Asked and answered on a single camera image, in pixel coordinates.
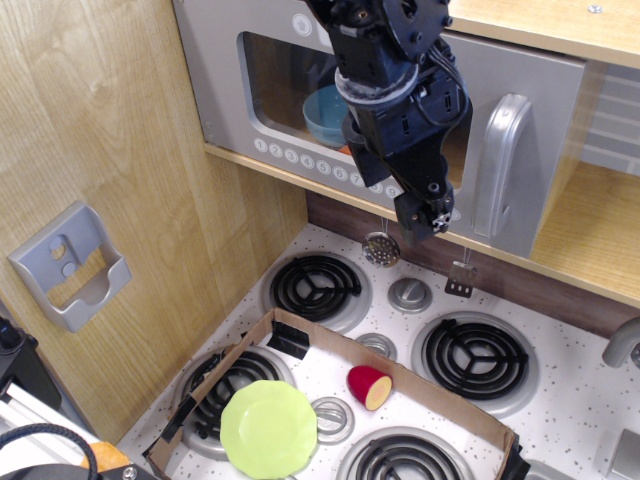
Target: hanging utensil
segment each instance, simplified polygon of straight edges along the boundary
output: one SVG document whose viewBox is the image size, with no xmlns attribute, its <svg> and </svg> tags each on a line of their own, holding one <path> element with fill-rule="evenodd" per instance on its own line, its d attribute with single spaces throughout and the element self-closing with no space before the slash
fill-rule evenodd
<svg viewBox="0 0 640 480">
<path fill-rule="evenodd" d="M 372 232 L 364 238 L 362 242 L 362 253 L 364 257 L 376 267 L 393 267 L 400 260 L 400 247 L 398 242 L 387 233 L 389 220 L 380 218 L 382 223 L 381 232 Z"/>
<path fill-rule="evenodd" d="M 450 295 L 458 297 L 471 297 L 473 292 L 473 280 L 478 270 L 469 265 L 471 260 L 471 250 L 464 247 L 464 261 L 454 261 L 449 270 L 449 278 L 444 287 L 444 291 Z"/>
</svg>

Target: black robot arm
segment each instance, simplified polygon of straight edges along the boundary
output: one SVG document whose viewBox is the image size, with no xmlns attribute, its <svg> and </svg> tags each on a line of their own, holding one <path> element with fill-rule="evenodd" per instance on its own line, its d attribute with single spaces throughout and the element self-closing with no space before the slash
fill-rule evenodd
<svg viewBox="0 0 640 480">
<path fill-rule="evenodd" d="M 448 0 L 305 0 L 329 33 L 336 86 L 349 106 L 342 131 L 366 186 L 393 175 L 405 240 L 445 232 L 453 210 L 442 144 L 472 114 L 440 34 Z"/>
</svg>

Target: cardboard box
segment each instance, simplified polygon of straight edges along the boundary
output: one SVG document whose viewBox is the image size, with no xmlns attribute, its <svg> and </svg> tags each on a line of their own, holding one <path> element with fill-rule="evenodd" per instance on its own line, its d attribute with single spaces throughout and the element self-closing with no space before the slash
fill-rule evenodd
<svg viewBox="0 0 640 480">
<path fill-rule="evenodd" d="M 249 346 L 273 333 L 268 345 L 302 359 L 309 347 L 333 352 L 352 365 L 370 365 L 393 378 L 393 390 L 448 418 L 504 453 L 496 480 L 522 480 L 529 465 L 518 454 L 518 437 L 507 426 L 464 398 L 434 385 L 358 342 L 280 309 L 270 310 L 242 339 L 230 348 L 218 366 L 185 398 L 168 425 L 144 453 L 154 473 L 163 479 L 171 454 L 182 439 L 182 423 L 211 388 Z"/>
</svg>

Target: red apple slice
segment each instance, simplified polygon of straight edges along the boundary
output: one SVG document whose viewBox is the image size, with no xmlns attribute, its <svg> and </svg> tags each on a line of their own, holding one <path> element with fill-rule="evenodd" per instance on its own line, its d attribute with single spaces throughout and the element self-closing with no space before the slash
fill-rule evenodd
<svg viewBox="0 0 640 480">
<path fill-rule="evenodd" d="M 391 377 L 367 365 L 353 367 L 347 376 L 351 394 L 367 410 L 377 410 L 391 393 Z"/>
</svg>

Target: green plate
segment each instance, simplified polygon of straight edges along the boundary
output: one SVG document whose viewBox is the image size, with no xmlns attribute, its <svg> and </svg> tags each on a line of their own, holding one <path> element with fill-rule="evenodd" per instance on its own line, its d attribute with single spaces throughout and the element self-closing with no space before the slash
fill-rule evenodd
<svg viewBox="0 0 640 480">
<path fill-rule="evenodd" d="M 251 478 L 284 478 L 309 462 L 318 419 L 301 391 L 259 380 L 238 390 L 223 410 L 220 441 L 229 461 Z"/>
</svg>

